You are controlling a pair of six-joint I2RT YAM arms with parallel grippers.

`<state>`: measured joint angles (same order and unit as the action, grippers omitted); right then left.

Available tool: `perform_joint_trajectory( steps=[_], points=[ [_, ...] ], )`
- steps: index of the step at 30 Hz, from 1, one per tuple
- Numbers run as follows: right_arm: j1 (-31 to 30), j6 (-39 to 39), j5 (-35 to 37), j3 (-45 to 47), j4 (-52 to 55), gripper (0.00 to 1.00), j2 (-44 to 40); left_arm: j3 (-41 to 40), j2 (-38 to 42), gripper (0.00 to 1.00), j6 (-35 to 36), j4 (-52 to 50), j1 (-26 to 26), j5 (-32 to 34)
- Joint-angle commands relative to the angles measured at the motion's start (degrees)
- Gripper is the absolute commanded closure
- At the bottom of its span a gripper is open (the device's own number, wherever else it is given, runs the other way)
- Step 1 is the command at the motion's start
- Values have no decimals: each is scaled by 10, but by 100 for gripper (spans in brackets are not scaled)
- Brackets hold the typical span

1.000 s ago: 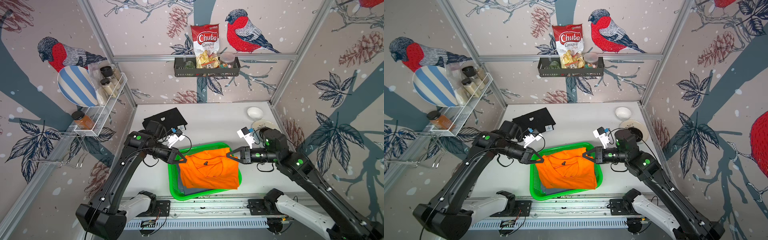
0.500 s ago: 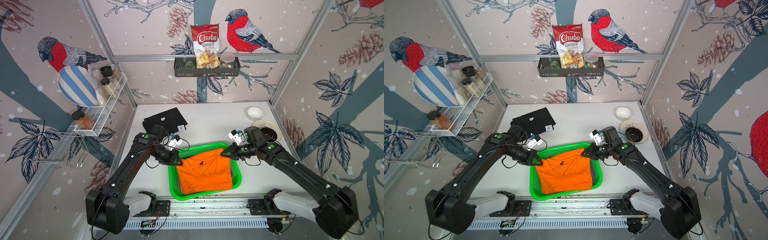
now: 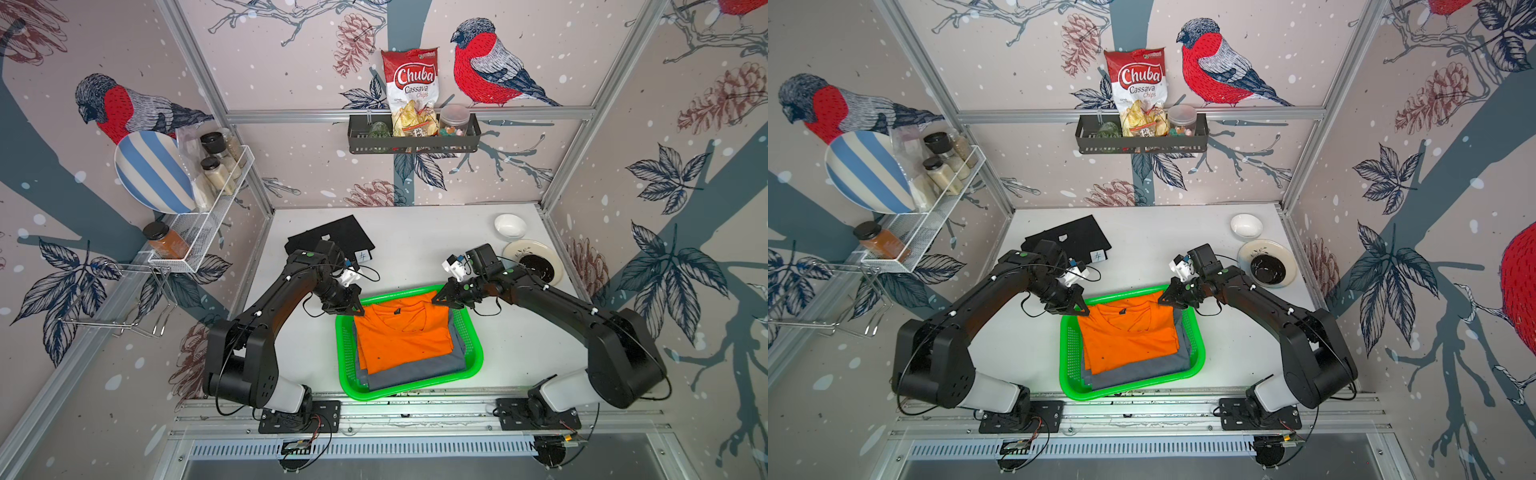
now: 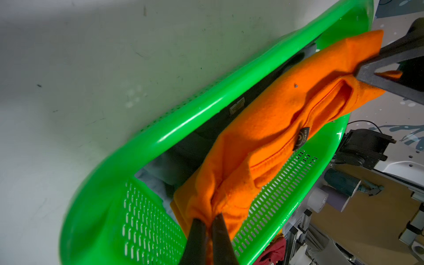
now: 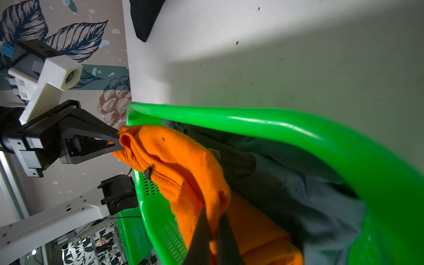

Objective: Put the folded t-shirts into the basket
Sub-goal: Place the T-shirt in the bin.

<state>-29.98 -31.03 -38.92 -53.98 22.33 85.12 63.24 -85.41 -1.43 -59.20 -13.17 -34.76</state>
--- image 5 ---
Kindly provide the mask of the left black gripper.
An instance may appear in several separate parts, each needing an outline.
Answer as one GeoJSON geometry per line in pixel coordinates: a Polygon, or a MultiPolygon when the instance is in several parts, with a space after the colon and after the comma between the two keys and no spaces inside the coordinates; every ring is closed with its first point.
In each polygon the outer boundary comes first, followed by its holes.
{"type": "Polygon", "coordinates": [[[76,165],[124,149],[117,129],[80,108],[79,101],[67,100],[22,125],[24,108],[1,107],[1,151],[15,154],[28,177],[43,177],[59,157],[76,165]]]}

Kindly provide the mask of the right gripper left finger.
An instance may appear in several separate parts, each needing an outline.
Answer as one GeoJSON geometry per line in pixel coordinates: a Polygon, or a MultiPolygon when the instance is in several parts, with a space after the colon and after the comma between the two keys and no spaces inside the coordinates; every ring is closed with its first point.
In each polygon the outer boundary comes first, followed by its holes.
{"type": "Polygon", "coordinates": [[[203,208],[199,214],[195,232],[183,265],[208,265],[210,258],[209,240],[210,228],[206,209],[203,208]]]}

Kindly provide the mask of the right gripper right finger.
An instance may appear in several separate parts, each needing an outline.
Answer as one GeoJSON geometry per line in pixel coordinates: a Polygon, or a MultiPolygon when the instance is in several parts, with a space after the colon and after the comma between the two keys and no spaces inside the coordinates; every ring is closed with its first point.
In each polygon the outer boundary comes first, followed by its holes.
{"type": "Polygon", "coordinates": [[[245,265],[226,213],[219,219],[217,246],[219,265],[245,265]]]}

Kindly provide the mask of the orange t-shirt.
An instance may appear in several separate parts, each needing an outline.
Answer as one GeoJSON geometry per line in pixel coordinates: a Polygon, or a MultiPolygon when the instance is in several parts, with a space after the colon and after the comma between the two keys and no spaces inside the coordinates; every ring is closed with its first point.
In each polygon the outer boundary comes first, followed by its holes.
{"type": "Polygon", "coordinates": [[[201,144],[161,125],[122,127],[123,149],[114,156],[150,180],[170,202],[186,246],[190,246],[202,210],[209,225],[209,260],[218,262],[218,225],[223,215],[247,265],[301,265],[301,251],[270,217],[232,191],[214,155],[201,144]]]}

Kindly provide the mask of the grey t-shirt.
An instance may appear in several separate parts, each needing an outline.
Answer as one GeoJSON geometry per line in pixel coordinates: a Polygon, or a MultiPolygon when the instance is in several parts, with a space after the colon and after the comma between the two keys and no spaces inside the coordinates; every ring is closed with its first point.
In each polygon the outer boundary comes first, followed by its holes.
{"type": "Polygon", "coordinates": [[[305,150],[164,120],[215,153],[230,188],[286,229],[308,265],[345,265],[362,232],[365,203],[342,177],[305,150]]]}

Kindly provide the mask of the black t-shirt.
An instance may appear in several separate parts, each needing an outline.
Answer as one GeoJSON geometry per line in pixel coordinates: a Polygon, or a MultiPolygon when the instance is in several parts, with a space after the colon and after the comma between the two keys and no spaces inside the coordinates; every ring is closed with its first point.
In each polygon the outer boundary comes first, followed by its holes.
{"type": "Polygon", "coordinates": [[[130,0],[129,2],[135,34],[145,43],[165,0],[130,0]]]}

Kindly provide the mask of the green plastic basket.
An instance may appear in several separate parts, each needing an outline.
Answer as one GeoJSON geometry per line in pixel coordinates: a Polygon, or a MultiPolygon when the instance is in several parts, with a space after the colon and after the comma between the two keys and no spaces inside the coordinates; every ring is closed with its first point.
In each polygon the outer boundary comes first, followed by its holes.
{"type": "Polygon", "coordinates": [[[367,204],[351,265],[424,262],[424,177],[370,138],[334,121],[287,109],[130,103],[127,124],[172,120],[297,146],[326,162],[367,204]]]}

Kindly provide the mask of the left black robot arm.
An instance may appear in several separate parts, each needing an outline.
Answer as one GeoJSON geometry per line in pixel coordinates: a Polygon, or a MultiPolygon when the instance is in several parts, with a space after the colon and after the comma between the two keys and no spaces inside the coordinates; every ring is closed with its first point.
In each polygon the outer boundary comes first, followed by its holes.
{"type": "MultiPolygon", "coordinates": [[[[1,108],[1,150],[13,153],[29,177],[42,177],[56,160],[76,165],[119,151],[117,129],[68,100],[21,124],[23,108],[1,108]]],[[[1,264],[18,258],[89,222],[136,208],[134,181],[125,174],[104,180],[86,194],[1,227],[1,264]]]]}

